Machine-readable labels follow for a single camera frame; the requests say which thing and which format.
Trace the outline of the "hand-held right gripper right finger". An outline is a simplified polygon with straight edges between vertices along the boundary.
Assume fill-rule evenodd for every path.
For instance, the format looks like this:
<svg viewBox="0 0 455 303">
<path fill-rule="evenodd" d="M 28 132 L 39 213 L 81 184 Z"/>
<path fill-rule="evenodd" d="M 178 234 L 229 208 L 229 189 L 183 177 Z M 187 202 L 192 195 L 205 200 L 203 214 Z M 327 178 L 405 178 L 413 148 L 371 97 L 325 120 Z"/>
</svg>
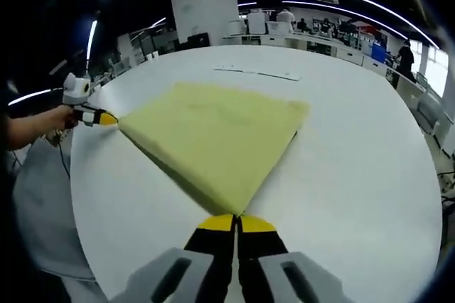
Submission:
<svg viewBox="0 0 455 303">
<path fill-rule="evenodd" d="M 246 302 L 350 302 L 341 281 L 256 216 L 237 219 L 238 276 Z"/>
</svg>

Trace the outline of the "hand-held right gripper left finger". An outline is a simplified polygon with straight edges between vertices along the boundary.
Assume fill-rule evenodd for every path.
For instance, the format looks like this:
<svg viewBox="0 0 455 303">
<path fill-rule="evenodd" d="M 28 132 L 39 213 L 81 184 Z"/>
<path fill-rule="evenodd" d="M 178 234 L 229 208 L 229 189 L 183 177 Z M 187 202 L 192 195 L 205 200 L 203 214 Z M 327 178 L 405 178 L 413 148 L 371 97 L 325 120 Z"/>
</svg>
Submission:
<svg viewBox="0 0 455 303">
<path fill-rule="evenodd" d="M 133 272 L 112 302 L 223 302 L 232 277 L 235 216 L 205 219 L 183 248 Z"/>
</svg>

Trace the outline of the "person's left hand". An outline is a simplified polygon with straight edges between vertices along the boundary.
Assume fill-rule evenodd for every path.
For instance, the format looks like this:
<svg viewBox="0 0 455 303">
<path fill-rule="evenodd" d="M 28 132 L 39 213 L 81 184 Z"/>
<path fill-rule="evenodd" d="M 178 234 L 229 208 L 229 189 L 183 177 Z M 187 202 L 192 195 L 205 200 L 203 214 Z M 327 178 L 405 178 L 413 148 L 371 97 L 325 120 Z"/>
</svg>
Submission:
<svg viewBox="0 0 455 303">
<path fill-rule="evenodd" d="M 60 105 L 49 111 L 50 124 L 53 129 L 72 129 L 78 125 L 73 108 Z"/>
</svg>

